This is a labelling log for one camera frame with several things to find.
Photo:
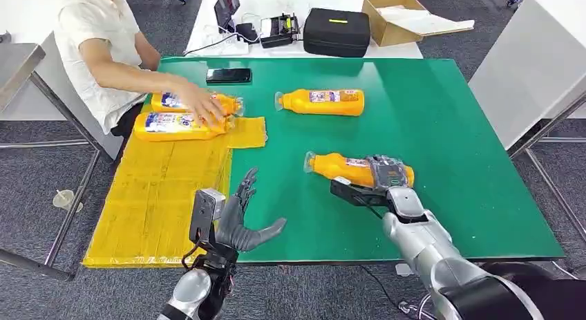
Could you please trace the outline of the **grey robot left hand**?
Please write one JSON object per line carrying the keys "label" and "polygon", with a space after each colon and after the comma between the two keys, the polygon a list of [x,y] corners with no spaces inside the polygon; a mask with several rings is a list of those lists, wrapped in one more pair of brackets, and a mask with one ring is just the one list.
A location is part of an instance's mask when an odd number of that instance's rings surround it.
{"label": "grey robot left hand", "polygon": [[245,226],[245,211],[251,197],[256,193],[254,183],[258,168],[251,168],[240,182],[236,191],[228,198],[222,210],[215,232],[217,243],[236,250],[248,252],[278,236],[287,224],[286,218],[279,218],[269,227],[253,230]]}

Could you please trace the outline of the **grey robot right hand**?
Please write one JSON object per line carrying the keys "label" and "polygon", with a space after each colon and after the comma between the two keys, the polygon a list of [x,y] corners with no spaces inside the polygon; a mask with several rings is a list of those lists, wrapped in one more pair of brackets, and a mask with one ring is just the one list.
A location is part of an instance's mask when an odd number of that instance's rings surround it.
{"label": "grey robot right hand", "polygon": [[385,155],[374,155],[367,156],[366,161],[373,178],[373,189],[385,191],[391,187],[413,188],[415,172],[402,160]]}

